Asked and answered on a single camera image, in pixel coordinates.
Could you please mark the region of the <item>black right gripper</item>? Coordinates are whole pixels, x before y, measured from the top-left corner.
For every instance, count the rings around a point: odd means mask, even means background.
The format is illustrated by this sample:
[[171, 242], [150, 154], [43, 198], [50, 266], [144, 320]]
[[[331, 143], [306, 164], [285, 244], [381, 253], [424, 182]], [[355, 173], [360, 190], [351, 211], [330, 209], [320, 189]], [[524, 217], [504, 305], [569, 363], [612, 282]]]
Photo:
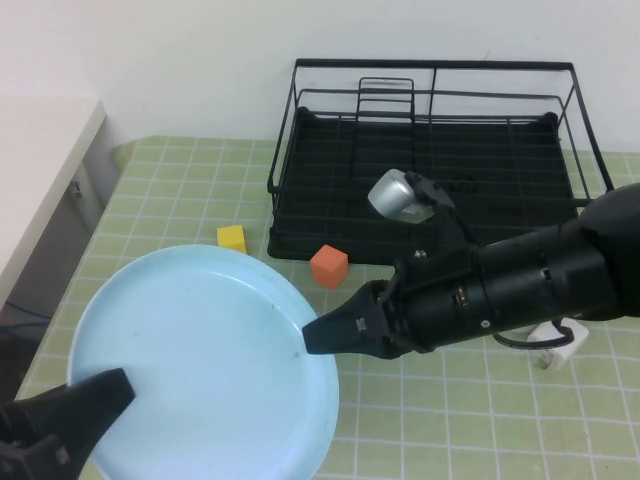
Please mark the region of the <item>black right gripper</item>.
[[390, 283], [369, 281], [340, 307], [304, 326], [306, 351], [395, 359], [394, 344], [428, 353], [488, 333], [488, 300], [475, 248], [407, 257], [394, 268]]

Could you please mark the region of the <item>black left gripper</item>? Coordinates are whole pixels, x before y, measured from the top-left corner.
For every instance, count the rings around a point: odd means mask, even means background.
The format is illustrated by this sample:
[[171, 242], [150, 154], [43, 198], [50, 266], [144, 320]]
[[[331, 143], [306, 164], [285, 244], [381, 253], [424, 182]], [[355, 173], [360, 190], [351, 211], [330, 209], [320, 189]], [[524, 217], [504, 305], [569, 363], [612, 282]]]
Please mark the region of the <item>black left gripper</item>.
[[135, 399], [122, 368], [1, 405], [1, 478], [69, 479]]

